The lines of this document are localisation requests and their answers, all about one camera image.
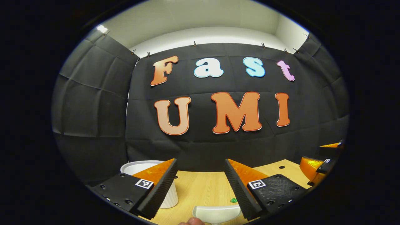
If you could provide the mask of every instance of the human hand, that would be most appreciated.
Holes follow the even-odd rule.
[[[178,225],[205,225],[199,218],[192,217],[187,223],[179,223]]]

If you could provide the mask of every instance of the finger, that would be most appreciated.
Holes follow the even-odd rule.
[[[201,221],[199,218],[195,218],[195,217],[190,218],[188,220],[188,224],[190,224],[190,225],[205,225],[203,223],[203,221]]]

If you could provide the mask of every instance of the wooden table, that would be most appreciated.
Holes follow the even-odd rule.
[[[289,160],[284,159],[265,166],[255,167],[254,169],[268,176],[279,173],[306,189],[311,187],[307,185],[309,180],[301,172],[299,164]],[[186,222],[189,218],[193,217],[192,210],[197,205],[238,205],[238,203],[230,202],[235,195],[224,172],[178,171],[176,175],[178,178],[175,179],[175,186],[179,202],[172,208],[159,209],[157,215],[152,220],[149,220],[152,223],[178,225],[180,222]],[[241,225],[248,222],[241,214],[236,219],[223,223],[223,225]]]

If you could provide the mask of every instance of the white ceiling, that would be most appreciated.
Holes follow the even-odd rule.
[[[127,48],[179,30],[228,26],[275,35],[280,14],[251,0],[148,0],[102,23]]]

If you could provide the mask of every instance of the orange letter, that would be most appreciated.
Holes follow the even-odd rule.
[[[151,86],[156,86],[158,84],[162,84],[167,81],[167,78],[164,77],[164,72],[167,72],[167,74],[170,74],[172,71],[172,63],[177,63],[178,62],[178,57],[177,56],[172,56],[169,58],[166,58],[164,60],[155,62],[153,66],[156,68],[154,69],[154,79],[151,81],[150,85]]]
[[[279,107],[279,119],[276,122],[278,127],[284,127],[289,125],[290,120],[288,117],[288,99],[289,95],[286,93],[277,93],[275,98],[278,100]]]
[[[168,100],[160,100],[154,103],[154,107],[157,109],[158,125],[164,133],[169,135],[182,135],[189,129],[189,112],[188,104],[190,103],[189,97],[181,97],[175,99],[175,104],[179,110],[180,123],[177,127],[170,124],[168,117],[168,107],[171,102]]]
[[[260,94],[257,92],[246,92],[239,108],[232,97],[226,92],[211,95],[211,99],[217,105],[217,125],[212,129],[216,134],[228,133],[230,128],[226,125],[228,118],[233,130],[238,131],[246,116],[242,129],[244,131],[258,131],[261,123],[258,119],[258,100]]]

